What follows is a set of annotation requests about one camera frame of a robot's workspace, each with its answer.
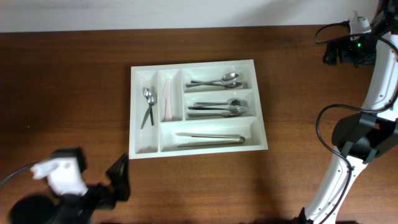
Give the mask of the small steel teaspoon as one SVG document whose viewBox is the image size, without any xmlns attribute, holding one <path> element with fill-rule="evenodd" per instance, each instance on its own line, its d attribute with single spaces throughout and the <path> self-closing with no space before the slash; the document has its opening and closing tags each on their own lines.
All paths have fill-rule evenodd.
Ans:
<svg viewBox="0 0 398 224">
<path fill-rule="evenodd" d="M 142 124 L 141 124 L 141 129 L 144 128 L 148 118 L 150 118 L 151 125 L 152 126 L 154 125 L 154 115 L 153 115 L 152 107 L 157 103 L 156 95 L 154 93 L 149 93 L 149 97 L 147 99 L 147 102 L 149 104 L 149 107 L 148 107 L 148 109 L 147 109 L 147 111 L 146 111 L 146 113 L 144 115 L 144 119 L 143 119 Z"/>
<path fill-rule="evenodd" d="M 149 93 L 153 93 L 153 92 L 152 92 L 149 88 L 146 88 L 146 89 L 144 90 L 144 96 L 145 96 L 146 99 L 148 99 Z"/>
</svg>

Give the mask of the pink plastic knife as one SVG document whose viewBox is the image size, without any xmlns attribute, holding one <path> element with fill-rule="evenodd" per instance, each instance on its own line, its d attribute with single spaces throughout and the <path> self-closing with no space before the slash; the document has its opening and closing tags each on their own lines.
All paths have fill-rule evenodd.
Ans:
<svg viewBox="0 0 398 224">
<path fill-rule="evenodd" d="M 171 80 L 167 79 L 164 85 L 163 96 L 165 98 L 165 121 L 172 120 L 172 109 L 171 109 Z"/>
</svg>

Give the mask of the steel spoon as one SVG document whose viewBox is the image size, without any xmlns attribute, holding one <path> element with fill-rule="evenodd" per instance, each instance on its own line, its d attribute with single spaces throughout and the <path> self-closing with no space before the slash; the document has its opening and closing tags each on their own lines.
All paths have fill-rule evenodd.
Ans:
<svg viewBox="0 0 398 224">
<path fill-rule="evenodd" d="M 223 87 L 225 89 L 235 89 L 235 88 L 244 88 L 246 86 L 246 83 L 243 82 L 231 82 L 231 83 L 225 83 L 221 81 L 213 81 L 213 82 L 195 82 L 195 83 L 186 83 L 185 86 L 187 88 L 195 88 L 198 86 L 218 86 L 218 87 Z"/>
<path fill-rule="evenodd" d="M 185 86 L 187 88 L 193 88 L 196 86 L 207 85 L 207 84 L 216 83 L 216 82 L 219 82 L 223 85 L 230 85 L 230 84 L 234 83 L 235 81 L 237 81 L 238 78 L 239 78 L 239 74 L 233 72 L 233 73 L 227 73 L 226 75 L 223 75 L 220 80 L 212 80 L 212 81 L 200 82 L 200 83 L 187 83 Z"/>
</svg>

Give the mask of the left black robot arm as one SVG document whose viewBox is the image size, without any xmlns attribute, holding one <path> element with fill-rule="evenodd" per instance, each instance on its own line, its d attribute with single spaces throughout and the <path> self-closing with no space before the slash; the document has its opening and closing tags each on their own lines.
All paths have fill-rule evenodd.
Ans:
<svg viewBox="0 0 398 224">
<path fill-rule="evenodd" d="M 8 213 L 11 223 L 90 223 L 95 210 L 112 210 L 118 202 L 127 202 L 131 196 L 126 153 L 107 169 L 108 185 L 86 184 L 82 176 L 86 170 L 83 149 L 69 147 L 57 149 L 48 159 L 14 171 L 1 186 L 26 170 L 31 171 L 33 179 L 44 179 L 52 196 L 23 197 Z"/>
</svg>

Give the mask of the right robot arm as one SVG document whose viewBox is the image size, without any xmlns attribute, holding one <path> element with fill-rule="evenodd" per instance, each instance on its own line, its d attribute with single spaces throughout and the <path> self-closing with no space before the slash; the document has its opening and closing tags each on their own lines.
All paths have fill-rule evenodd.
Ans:
<svg viewBox="0 0 398 224">
<path fill-rule="evenodd" d="M 397 1 L 379 1 L 369 21 L 357 12 L 340 25 L 349 35 L 326 40 L 323 63 L 352 63 L 374 67 L 371 84 L 361 107 L 334 104 L 324 107 L 353 110 L 340 119 L 332 133 L 329 168 L 310 205 L 294 223 L 336 223 L 338 211 L 358 175 L 375 158 L 397 146 Z"/>
</svg>

